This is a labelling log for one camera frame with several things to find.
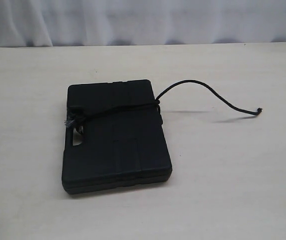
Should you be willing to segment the white curtain backdrop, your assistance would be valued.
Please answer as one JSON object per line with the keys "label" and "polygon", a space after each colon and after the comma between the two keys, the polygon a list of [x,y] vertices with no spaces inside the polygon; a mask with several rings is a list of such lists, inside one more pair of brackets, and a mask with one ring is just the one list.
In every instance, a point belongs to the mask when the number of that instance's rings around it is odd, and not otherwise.
{"label": "white curtain backdrop", "polygon": [[286,0],[0,0],[0,47],[286,42]]}

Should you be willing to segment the black plastic carrying case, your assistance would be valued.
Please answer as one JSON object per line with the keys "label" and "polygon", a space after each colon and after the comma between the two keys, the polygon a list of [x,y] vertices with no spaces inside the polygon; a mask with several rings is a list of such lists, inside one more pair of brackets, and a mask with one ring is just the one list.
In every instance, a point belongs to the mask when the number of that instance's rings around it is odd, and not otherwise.
{"label": "black plastic carrying case", "polygon": [[172,163],[162,124],[147,79],[69,86],[64,190],[73,195],[167,181]]}

